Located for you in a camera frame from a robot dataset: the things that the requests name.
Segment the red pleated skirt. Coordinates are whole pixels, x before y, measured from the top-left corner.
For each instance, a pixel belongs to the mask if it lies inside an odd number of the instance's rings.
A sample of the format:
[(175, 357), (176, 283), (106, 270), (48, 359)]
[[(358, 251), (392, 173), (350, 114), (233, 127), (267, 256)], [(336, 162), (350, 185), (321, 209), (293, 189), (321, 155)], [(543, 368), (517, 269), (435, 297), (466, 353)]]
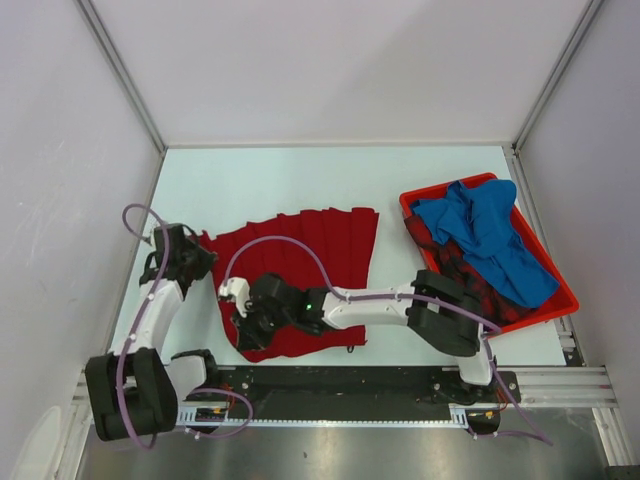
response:
[[(379, 213), (370, 207), (349, 211), (336, 208), (302, 210), (297, 214), (277, 214), (269, 220), (253, 223), (215, 237), (204, 232), (200, 244), (218, 254), (212, 268), (213, 283), (220, 287), (232, 256), (252, 240), (270, 235), (293, 238), (309, 247), (320, 259), (329, 280), (336, 287), (363, 289), (367, 286), (369, 266), (376, 240)], [(264, 273), (275, 273), (300, 289), (325, 285), (319, 267), (302, 248), (286, 241), (266, 241), (242, 253), (231, 269), (234, 277), (252, 283)], [(247, 351), (244, 359), (259, 363), (278, 357), (295, 358), (338, 348), (351, 352), (366, 344), (364, 327), (351, 327), (308, 335), (291, 326), (279, 330), (272, 343), (261, 351)]]

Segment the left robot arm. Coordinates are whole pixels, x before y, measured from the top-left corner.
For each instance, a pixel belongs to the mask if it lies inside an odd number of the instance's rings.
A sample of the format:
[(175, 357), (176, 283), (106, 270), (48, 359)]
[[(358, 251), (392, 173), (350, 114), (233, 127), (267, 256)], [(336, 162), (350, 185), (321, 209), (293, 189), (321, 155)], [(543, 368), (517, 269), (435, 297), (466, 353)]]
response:
[(183, 224), (157, 227), (155, 250), (147, 255), (139, 279), (136, 329), (85, 366), (93, 420), (103, 441), (173, 430), (178, 406), (193, 393), (207, 400), (221, 387), (214, 356), (207, 349), (175, 354), (165, 364), (161, 351), (169, 326), (193, 282), (204, 279), (217, 254), (199, 245)]

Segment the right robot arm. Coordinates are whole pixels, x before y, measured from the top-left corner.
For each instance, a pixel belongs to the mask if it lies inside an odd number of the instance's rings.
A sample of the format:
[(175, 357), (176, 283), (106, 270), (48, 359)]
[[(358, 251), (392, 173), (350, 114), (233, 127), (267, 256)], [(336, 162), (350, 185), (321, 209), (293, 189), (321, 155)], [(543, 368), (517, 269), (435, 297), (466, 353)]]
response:
[(484, 401), (497, 389), (485, 336), (500, 328), (480, 316), (480, 304), (472, 294), (433, 271), (420, 270), (412, 282), (386, 290), (331, 285), (301, 290), (273, 273), (253, 283), (230, 277), (218, 295), (235, 305), (231, 322), (242, 352), (267, 349), (284, 329), (320, 337), (353, 327), (406, 327), (455, 359), (469, 399)]

